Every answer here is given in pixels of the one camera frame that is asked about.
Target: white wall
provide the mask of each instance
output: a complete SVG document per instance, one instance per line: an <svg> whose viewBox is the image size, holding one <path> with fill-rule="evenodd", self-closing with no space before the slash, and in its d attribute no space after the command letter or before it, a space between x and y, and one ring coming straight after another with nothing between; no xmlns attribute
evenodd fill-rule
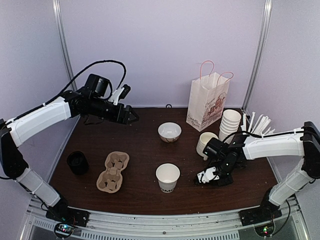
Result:
<svg viewBox="0 0 320 240"><path fill-rule="evenodd" d="M277 132L312 121L320 128L320 2L274 0L263 59L248 110L265 113ZM299 158L279 157L284 178ZM320 182L297 194L313 240L320 239Z"/></svg>
<svg viewBox="0 0 320 240"><path fill-rule="evenodd" d="M7 120L56 95L68 78L51 0L1 0L0 29L0 118ZM20 147L44 179L73 124L58 123ZM15 240L30 197L12 180L0 180L0 192L0 238Z"/></svg>
<svg viewBox="0 0 320 240"><path fill-rule="evenodd" d="M255 0L69 0L61 1L61 12L74 73L96 60L123 61L125 83L132 88L126 104L186 107L201 63L213 60L218 73L235 74L226 106L241 107L264 5ZM117 86L122 68L103 64L91 72Z"/></svg>

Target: pink bag handle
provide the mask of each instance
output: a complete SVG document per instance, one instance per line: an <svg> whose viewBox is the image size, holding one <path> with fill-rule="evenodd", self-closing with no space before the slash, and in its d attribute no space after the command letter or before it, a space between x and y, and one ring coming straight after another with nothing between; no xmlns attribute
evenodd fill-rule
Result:
<svg viewBox="0 0 320 240"><path fill-rule="evenodd" d="M205 64L205 63L212 63L212 65L213 65L212 70L211 70L211 72L210 72L210 74L209 74L209 77L210 77L210 75L212 74L212 71L213 71L214 68L215 68L215 64L214 64L213 61L210 61L210 60L204 61L204 62L201 64L201 67L200 67L200 80L201 80L201 77L202 77L202 66L203 66L203 64Z"/></svg>
<svg viewBox="0 0 320 240"><path fill-rule="evenodd" d="M221 77L223 74L232 74L232 77L228 78L228 79L225 81L225 83L228 82L230 79L232 79L232 78L234 77L234 73L231 72L231 71L226 71L226 72L222 73L222 74L219 76L218 81L216 81L216 86L215 86L215 87L218 86L220 77Z"/></svg>

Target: stack of paper cups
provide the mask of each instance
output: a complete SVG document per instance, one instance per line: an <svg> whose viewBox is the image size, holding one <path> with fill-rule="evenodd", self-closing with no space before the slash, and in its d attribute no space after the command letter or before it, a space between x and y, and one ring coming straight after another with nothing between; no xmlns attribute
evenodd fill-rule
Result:
<svg viewBox="0 0 320 240"><path fill-rule="evenodd" d="M222 114L222 120L220 124L219 140L223 141L228 135L238 130L241 121L241 114L235 110L228 109ZM230 144L232 136L225 142Z"/></svg>

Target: dark brown tabletop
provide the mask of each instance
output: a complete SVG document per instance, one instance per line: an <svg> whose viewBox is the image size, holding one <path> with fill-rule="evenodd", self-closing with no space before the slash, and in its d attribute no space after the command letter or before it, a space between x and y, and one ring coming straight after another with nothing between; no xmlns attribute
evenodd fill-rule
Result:
<svg viewBox="0 0 320 240"><path fill-rule="evenodd" d="M194 177L208 164L196 152L202 132L218 135L220 120L198 132L186 123L186 108L138 108L140 121L131 125L104 122L77 124L50 184L69 201L71 207L142 215L175 215L211 213L259 205L266 190L277 181L266 158L247 161L245 169L235 169L234 182L228 186L195 185ZM165 143L158 136L158 126L165 122L178 123L182 134L175 143ZM81 151L89 163L89 171L74 175L67 157ZM130 156L122 171L121 189L113 194L97 189L96 182L106 169L105 160L114 151ZM156 169L173 163L181 176L171 193L159 189Z"/></svg>

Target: white paper cup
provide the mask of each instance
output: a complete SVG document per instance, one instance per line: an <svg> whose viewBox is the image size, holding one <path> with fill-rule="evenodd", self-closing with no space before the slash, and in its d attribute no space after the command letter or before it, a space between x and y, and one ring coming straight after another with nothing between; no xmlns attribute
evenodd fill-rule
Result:
<svg viewBox="0 0 320 240"><path fill-rule="evenodd" d="M236 110L227 109L223 112L222 117L230 122L237 123L241 121L241 114Z"/></svg>
<svg viewBox="0 0 320 240"><path fill-rule="evenodd" d="M213 132L204 132L200 135L198 144L196 145L196 152L203 157L203 160L208 160L208 156L206 156L203 151L204 148L206 147L207 143L212 139L216 138L218 139L218 136L215 135Z"/></svg>
<svg viewBox="0 0 320 240"><path fill-rule="evenodd" d="M220 132L219 132L219 140L220 140L220 141L223 141L228 135L229 135L229 134L225 134L225 133L223 133L223 132L220 130Z"/></svg>
<svg viewBox="0 0 320 240"><path fill-rule="evenodd" d="M223 129L220 128L220 131L219 131L219 140L220 141L223 141L227 136L229 136L230 134L232 133L235 133L237 130L235 131L224 131ZM234 137L231 136L229 137L225 142L227 144L230 144L231 143L231 140L233 139Z"/></svg>
<svg viewBox="0 0 320 240"><path fill-rule="evenodd" d="M239 122L228 122L228 120L222 119L220 124L232 128L232 127L238 127L240 124L240 121Z"/></svg>
<svg viewBox="0 0 320 240"><path fill-rule="evenodd" d="M226 133L229 133L229 132L234 133L238 130L238 127L228 127L228 126L220 125L220 129L222 129Z"/></svg>
<svg viewBox="0 0 320 240"><path fill-rule="evenodd" d="M159 186L162 192L171 193L180 177L180 170L176 165L165 163L160 165L155 171Z"/></svg>

